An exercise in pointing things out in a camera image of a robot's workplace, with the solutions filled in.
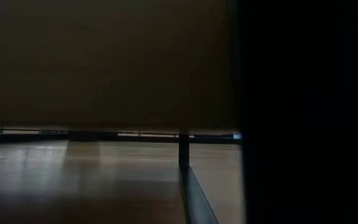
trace wooden floor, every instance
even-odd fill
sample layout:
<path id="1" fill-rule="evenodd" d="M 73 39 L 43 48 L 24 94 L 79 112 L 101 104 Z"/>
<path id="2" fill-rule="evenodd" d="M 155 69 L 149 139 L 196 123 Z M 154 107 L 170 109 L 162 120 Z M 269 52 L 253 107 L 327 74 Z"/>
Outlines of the wooden floor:
<path id="1" fill-rule="evenodd" d="M 219 223 L 242 223 L 238 147 L 190 150 Z M 0 144 L 0 223 L 186 223 L 178 144 Z"/>

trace dark panel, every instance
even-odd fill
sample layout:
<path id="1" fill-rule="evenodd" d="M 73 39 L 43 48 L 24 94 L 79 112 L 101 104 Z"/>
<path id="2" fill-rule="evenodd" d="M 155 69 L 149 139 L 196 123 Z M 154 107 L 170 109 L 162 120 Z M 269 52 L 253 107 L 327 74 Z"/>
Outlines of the dark panel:
<path id="1" fill-rule="evenodd" d="M 239 1 L 247 224 L 358 223 L 358 0 Z"/>
<path id="2" fill-rule="evenodd" d="M 78 142 L 95 142 L 98 140 L 98 133 L 92 131 L 69 131 L 68 140 Z"/>
<path id="3" fill-rule="evenodd" d="M 235 128 L 226 0 L 0 2 L 0 126 Z"/>

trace glossy floor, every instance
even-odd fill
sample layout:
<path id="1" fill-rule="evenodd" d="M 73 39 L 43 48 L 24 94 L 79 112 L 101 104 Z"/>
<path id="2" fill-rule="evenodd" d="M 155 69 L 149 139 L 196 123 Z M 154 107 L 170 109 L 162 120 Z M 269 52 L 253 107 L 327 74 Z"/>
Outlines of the glossy floor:
<path id="1" fill-rule="evenodd" d="M 0 144 L 0 223 L 185 223 L 177 144 Z"/>

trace metal support leg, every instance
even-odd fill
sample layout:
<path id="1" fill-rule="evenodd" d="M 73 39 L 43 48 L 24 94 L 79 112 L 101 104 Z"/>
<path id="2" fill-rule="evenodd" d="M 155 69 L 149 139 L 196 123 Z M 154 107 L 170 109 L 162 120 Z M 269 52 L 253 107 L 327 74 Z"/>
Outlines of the metal support leg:
<path id="1" fill-rule="evenodd" d="M 189 135 L 179 134 L 179 166 L 189 165 Z"/>

